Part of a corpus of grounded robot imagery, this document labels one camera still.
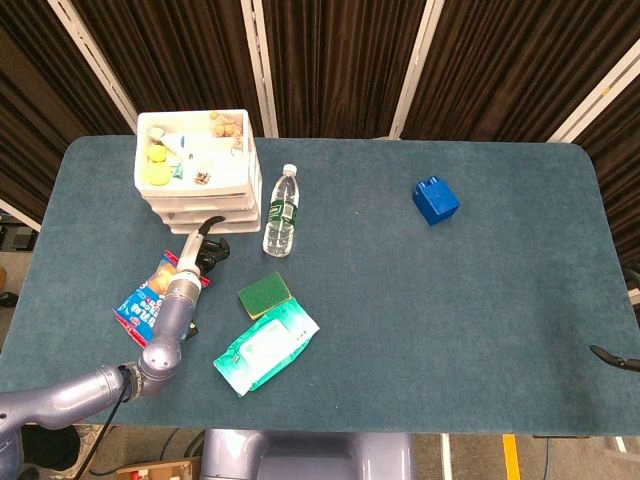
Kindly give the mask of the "pile of brown cookies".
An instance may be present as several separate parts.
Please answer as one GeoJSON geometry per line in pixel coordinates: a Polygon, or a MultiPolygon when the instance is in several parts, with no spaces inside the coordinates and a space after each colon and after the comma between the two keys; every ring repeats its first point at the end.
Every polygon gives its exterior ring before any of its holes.
{"type": "Polygon", "coordinates": [[[212,122],[213,132],[216,137],[240,138],[243,134],[241,119],[236,119],[219,111],[211,111],[209,119],[212,122]]]}

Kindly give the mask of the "white drawer organizer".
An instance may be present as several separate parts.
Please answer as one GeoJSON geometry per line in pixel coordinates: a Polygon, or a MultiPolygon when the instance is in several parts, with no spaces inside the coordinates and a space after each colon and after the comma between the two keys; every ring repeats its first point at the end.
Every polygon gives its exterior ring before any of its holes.
{"type": "Polygon", "coordinates": [[[261,221],[262,173],[249,114],[245,109],[144,112],[138,116],[134,185],[141,197],[166,225],[197,224],[215,215],[226,222],[261,221]],[[242,120],[240,138],[216,137],[211,111],[242,120]],[[165,135],[160,142],[148,136],[151,127],[165,135]],[[150,162],[146,149],[164,145],[171,169],[184,164],[184,177],[171,178],[164,186],[144,181],[144,167],[150,162]],[[197,172],[206,172],[206,185],[194,182],[197,172]]]}

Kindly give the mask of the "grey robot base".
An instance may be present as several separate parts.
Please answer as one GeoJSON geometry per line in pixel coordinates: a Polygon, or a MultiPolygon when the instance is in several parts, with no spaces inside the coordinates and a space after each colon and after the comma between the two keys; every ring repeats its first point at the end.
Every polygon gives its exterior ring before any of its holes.
{"type": "Polygon", "coordinates": [[[409,433],[208,429],[200,480],[416,480],[409,433]]]}

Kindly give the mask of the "white partition frame post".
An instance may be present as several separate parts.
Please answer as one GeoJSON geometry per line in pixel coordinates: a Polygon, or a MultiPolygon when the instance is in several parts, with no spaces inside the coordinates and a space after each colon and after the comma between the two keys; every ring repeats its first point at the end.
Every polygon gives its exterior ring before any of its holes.
{"type": "Polygon", "coordinates": [[[445,0],[426,0],[425,2],[402,89],[387,136],[389,140],[399,140],[404,130],[444,4],[445,0]]]}
{"type": "Polygon", "coordinates": [[[278,120],[262,0],[240,0],[264,135],[278,138],[278,120]]]}
{"type": "Polygon", "coordinates": [[[127,125],[135,132],[138,112],[72,1],[47,2],[127,125]]]}
{"type": "Polygon", "coordinates": [[[572,143],[639,75],[640,39],[580,102],[547,142],[572,143]]]}

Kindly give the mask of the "dark brown curtain panel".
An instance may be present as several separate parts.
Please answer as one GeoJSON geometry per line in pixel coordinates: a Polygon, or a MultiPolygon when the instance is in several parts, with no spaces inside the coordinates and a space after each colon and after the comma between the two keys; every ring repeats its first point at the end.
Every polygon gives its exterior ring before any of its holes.
{"type": "Polygon", "coordinates": [[[129,134],[47,0],[0,0],[0,199],[41,222],[68,146],[129,134]]]}
{"type": "Polygon", "coordinates": [[[262,0],[278,132],[389,134],[426,0],[262,0]]]}
{"type": "Polygon", "coordinates": [[[543,142],[640,39],[640,0],[445,0],[402,136],[543,142]]]}
{"type": "Polygon", "coordinates": [[[264,133],[240,0],[72,0],[138,112],[244,109],[264,133]]]}

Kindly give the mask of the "beige shoe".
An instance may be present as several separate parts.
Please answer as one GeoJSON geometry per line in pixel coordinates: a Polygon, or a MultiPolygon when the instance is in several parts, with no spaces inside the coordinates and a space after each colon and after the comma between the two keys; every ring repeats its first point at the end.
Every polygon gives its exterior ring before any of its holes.
{"type": "Polygon", "coordinates": [[[80,447],[77,462],[75,464],[75,476],[81,476],[91,465],[100,443],[106,439],[113,430],[112,426],[94,424],[80,424],[74,426],[79,436],[80,447]]]}

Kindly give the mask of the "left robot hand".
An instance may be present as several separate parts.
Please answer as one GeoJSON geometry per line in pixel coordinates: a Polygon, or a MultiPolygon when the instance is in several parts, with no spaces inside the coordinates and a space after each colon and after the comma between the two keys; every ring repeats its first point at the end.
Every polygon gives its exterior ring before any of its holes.
{"type": "Polygon", "coordinates": [[[210,217],[188,235],[178,260],[178,272],[206,276],[218,263],[230,256],[230,246],[223,237],[216,241],[207,239],[210,230],[224,220],[224,216],[210,217]]]}

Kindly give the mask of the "blue potato chip bag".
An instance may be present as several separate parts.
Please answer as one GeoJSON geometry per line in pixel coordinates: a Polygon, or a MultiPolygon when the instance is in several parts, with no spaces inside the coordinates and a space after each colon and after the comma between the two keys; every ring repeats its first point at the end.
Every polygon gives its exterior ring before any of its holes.
{"type": "Polygon", "coordinates": [[[153,339],[154,326],[166,297],[186,300],[186,286],[170,287],[177,274],[178,257],[166,250],[154,273],[116,309],[113,314],[127,334],[142,348],[153,339]]]}

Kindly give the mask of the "blue toy building block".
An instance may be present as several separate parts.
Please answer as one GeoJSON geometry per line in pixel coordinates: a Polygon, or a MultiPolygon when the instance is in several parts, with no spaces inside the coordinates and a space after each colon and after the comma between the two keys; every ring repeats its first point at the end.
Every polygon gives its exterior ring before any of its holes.
{"type": "Polygon", "coordinates": [[[460,202],[445,180],[431,176],[418,182],[413,190],[414,204],[430,226],[453,216],[460,202]]]}

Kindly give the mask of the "blue felt table mat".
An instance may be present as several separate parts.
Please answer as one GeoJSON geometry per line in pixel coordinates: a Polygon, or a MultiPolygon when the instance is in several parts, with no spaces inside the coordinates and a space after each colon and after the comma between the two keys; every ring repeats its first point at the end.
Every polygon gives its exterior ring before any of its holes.
{"type": "Polygon", "coordinates": [[[264,182],[296,165],[292,253],[232,235],[164,392],[119,409],[152,426],[640,435],[637,326],[591,159],[574,144],[259,139],[264,182]],[[431,176],[460,202],[430,226],[431,176]],[[249,325],[238,291],[279,272],[319,326],[239,397],[214,360],[249,325]]]}

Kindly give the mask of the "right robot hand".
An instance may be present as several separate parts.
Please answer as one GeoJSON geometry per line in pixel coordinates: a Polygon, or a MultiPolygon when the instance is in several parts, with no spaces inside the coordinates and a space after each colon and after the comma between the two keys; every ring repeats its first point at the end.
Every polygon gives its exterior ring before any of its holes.
{"type": "Polygon", "coordinates": [[[615,368],[621,370],[632,371],[635,373],[640,373],[640,359],[626,359],[623,357],[619,357],[611,354],[604,348],[591,345],[590,350],[604,363],[613,366],[615,368]]]}

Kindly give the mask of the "clear plastic water bottle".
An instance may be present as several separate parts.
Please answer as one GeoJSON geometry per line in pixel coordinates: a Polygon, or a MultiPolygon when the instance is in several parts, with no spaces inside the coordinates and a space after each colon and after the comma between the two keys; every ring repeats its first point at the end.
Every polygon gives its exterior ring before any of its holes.
{"type": "Polygon", "coordinates": [[[263,238],[263,251],[272,257],[286,257],[293,247],[300,198],[296,175],[297,167],[285,164],[272,190],[263,238]]]}

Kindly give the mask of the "brown cardboard box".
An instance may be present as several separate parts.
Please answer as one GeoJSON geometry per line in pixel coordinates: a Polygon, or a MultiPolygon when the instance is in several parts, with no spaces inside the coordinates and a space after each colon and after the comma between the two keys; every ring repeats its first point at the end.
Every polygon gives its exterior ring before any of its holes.
{"type": "Polygon", "coordinates": [[[201,457],[141,463],[120,468],[116,480],[198,480],[201,457]]]}

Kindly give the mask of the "large yellow round lid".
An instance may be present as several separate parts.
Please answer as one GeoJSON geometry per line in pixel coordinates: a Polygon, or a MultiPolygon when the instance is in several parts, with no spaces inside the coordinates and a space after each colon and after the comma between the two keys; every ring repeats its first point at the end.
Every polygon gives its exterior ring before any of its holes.
{"type": "Polygon", "coordinates": [[[144,167],[144,181],[152,186],[164,186],[172,178],[172,169],[167,161],[150,161],[144,167]]]}

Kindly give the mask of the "green and yellow sponge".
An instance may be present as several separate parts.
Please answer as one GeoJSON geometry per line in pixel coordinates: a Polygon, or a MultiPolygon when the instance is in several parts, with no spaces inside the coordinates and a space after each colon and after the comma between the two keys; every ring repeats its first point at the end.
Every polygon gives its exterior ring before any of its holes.
{"type": "Polygon", "coordinates": [[[273,272],[261,280],[238,291],[239,300],[251,320],[290,300],[292,294],[279,272],[273,272]]]}

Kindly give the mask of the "green wet wipes pack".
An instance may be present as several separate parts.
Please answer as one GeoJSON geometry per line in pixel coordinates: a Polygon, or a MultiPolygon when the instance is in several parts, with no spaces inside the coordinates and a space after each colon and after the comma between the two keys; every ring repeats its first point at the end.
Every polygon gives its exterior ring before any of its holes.
{"type": "Polygon", "coordinates": [[[318,331],[317,323],[291,298],[262,315],[213,365],[243,397],[295,361],[318,331]]]}

